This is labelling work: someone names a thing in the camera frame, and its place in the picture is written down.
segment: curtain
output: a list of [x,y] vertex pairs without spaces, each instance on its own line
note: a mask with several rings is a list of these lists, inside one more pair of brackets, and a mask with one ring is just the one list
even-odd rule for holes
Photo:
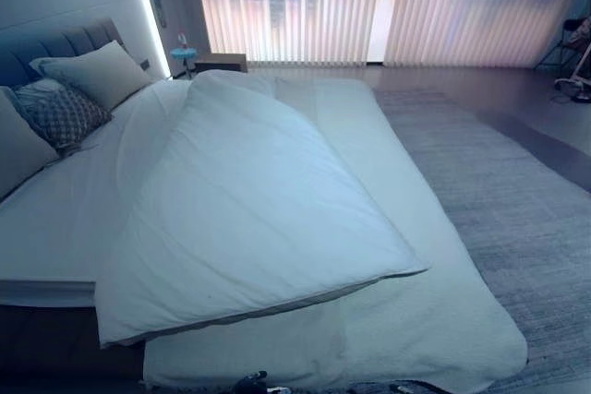
[[214,53],[252,62],[364,65],[376,0],[202,0]]
[[393,0],[387,66],[533,66],[572,0]]

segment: gray pillow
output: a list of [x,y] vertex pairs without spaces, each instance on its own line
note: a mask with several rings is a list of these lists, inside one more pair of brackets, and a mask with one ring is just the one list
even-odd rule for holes
[[9,88],[0,87],[0,200],[58,159],[55,150],[18,115],[12,95]]
[[59,151],[79,145],[111,115],[79,90],[42,78],[15,91],[13,104],[35,132]]
[[42,76],[78,88],[107,111],[152,82],[117,41],[76,57],[34,59],[30,66]]

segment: rug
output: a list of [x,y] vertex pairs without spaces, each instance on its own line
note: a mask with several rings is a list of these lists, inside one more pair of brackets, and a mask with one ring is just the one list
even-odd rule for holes
[[376,98],[527,339],[526,369],[486,392],[591,377],[591,196],[441,93]]

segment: bedside table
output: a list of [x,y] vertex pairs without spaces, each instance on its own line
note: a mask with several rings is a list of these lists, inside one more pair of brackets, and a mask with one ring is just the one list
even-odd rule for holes
[[247,73],[247,56],[245,54],[203,54],[195,62],[195,72],[200,73],[208,69],[225,69]]

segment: upholstered headboard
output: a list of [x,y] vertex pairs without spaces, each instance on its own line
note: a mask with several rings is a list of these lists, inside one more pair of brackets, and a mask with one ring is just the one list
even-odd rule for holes
[[39,78],[29,62],[37,57],[72,57],[98,50],[106,43],[123,41],[110,18],[95,20],[83,27],[21,35],[0,41],[0,85],[13,87]]

